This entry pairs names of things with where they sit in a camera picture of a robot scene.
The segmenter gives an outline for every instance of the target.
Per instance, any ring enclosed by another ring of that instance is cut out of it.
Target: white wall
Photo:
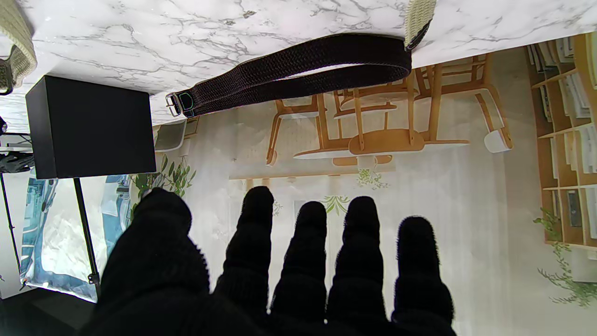
[[[23,220],[27,199],[27,185],[29,172],[17,174],[4,174],[4,183],[7,189],[10,217],[13,222],[14,238],[17,251],[21,253],[23,237]],[[17,271],[17,261],[14,257],[13,241],[8,228],[8,218],[4,208],[4,199],[0,196],[0,274],[5,280],[0,281],[0,295],[8,298],[19,293],[21,283]]]

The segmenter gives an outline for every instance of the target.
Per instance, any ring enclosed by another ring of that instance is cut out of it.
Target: black stand
[[[10,219],[10,210],[8,210],[8,198],[6,197],[6,188],[4,187],[4,174],[0,173],[0,182],[2,182],[2,194],[4,195],[4,209],[6,209],[6,217],[8,218],[8,228],[10,229],[10,235],[13,238],[14,257],[17,259],[17,267],[19,268],[19,274],[21,274],[21,261],[19,260],[19,252],[17,251],[17,243],[14,241],[14,227],[13,222]]]
[[[91,274],[89,274],[88,276],[89,283],[96,286],[97,297],[100,297],[100,273],[97,271],[96,255],[93,252],[91,232],[89,231],[89,222],[87,221],[85,202],[83,201],[83,190],[81,189],[81,180],[79,180],[79,178],[73,178],[73,182],[75,183],[76,201],[79,204],[79,213],[81,214],[81,223],[83,224],[83,235],[85,236],[85,245],[87,245],[89,265],[91,266]]]

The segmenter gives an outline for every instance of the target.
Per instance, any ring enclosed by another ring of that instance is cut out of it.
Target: black box
[[[44,76],[26,100],[38,179],[156,171],[149,94]]]

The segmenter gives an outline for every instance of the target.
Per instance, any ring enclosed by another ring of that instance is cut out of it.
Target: white chair
[[[158,130],[158,136],[155,140],[155,152],[170,152],[182,147],[186,123],[187,119],[182,119],[161,125]]]

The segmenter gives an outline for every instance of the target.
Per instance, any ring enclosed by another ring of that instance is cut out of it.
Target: beige knit handle
[[[410,0],[405,21],[405,45],[410,45],[417,35],[425,33],[425,25],[433,18],[434,11],[435,0]]]
[[[10,67],[0,66],[0,91],[20,87],[25,76],[37,67],[31,32],[14,0],[0,0],[0,32],[14,43],[8,60]],[[12,83],[7,82],[5,71],[10,70]]]

